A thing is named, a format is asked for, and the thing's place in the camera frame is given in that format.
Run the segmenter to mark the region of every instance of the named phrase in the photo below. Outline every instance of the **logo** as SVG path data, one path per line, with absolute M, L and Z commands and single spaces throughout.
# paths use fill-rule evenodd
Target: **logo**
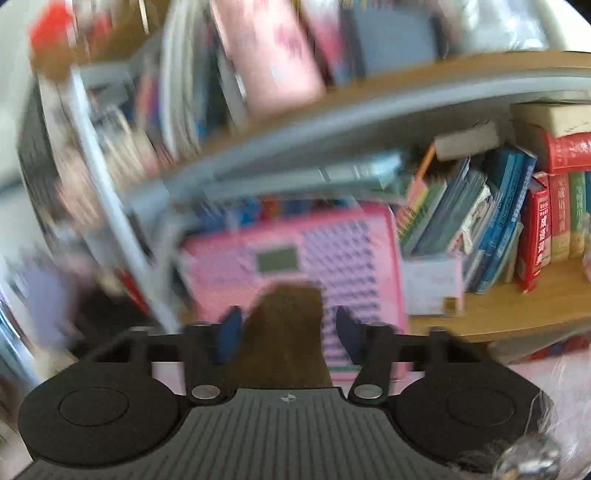
M 286 393 L 285 395 L 281 396 L 281 399 L 285 402 L 285 403 L 291 403 L 293 401 L 296 401 L 296 396 L 292 395 L 291 393 Z

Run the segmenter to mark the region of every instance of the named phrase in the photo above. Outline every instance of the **red book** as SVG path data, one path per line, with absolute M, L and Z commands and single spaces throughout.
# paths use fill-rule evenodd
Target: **red book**
M 569 174 L 548 175 L 550 191 L 551 261 L 560 262 L 570 252 L 570 193 Z
M 550 188 L 550 182 L 548 180 L 548 174 L 545 171 L 537 171 L 533 174 L 533 178 L 538 180 L 544 187 L 547 189 Z M 545 267 L 550 263 L 550 256 L 551 256 L 551 245 L 552 245 L 552 233 L 550 232 L 550 217 L 548 217 L 548 222 L 546 223 L 546 242 L 544 247 L 544 259 L 542 260 L 542 268 Z
M 532 178 L 521 211 L 523 233 L 519 238 L 517 275 L 521 290 L 531 291 L 542 270 L 546 228 L 550 222 L 550 194 L 537 179 Z
M 516 121 L 514 128 L 517 144 L 537 155 L 540 170 L 551 174 L 591 170 L 591 133 L 554 138 L 535 125 Z

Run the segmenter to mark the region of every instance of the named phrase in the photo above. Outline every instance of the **wooden shelf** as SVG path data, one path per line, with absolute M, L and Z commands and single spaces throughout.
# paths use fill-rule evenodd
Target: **wooden shelf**
M 471 342 L 489 342 L 560 329 L 591 320 L 591 283 L 581 260 L 550 264 L 540 274 L 538 287 L 527 294 L 516 284 L 494 287 L 487 295 L 468 294 L 462 317 L 410 319 L 410 330 L 423 335 L 442 326 Z

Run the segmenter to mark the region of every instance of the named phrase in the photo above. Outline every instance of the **stack of books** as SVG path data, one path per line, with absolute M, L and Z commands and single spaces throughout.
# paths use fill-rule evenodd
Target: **stack of books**
M 458 252 L 465 290 L 486 293 L 514 268 L 523 229 L 519 214 L 535 163 L 534 155 L 507 144 L 459 160 L 445 175 L 421 179 L 427 193 L 420 205 L 412 204 L 415 214 L 399 234 L 403 256 Z
M 412 201 L 397 212 L 403 256 L 461 254 L 464 291 L 476 294 L 514 280 L 531 291 L 548 263 L 581 258 L 585 249 L 591 104 L 523 103 L 511 112 L 514 144 L 488 144 L 444 174 L 432 172 L 448 160 L 437 152 L 438 161 L 408 182 Z M 474 148 L 476 135 L 462 135 Z

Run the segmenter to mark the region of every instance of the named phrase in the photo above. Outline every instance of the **white wall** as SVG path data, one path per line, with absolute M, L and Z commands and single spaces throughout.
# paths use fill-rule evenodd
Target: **white wall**
M 28 61 L 28 30 L 47 0 L 8 0 L 0 8 L 0 183 L 20 175 L 17 145 L 21 119 L 32 86 Z M 6 260 L 23 249 L 45 246 L 25 189 L 0 197 L 0 284 L 14 314 L 31 334 L 24 306 L 5 289 Z
M 46 3 L 8 0 L 0 8 L 0 181 L 19 172 L 16 145 L 32 81 L 28 31 Z

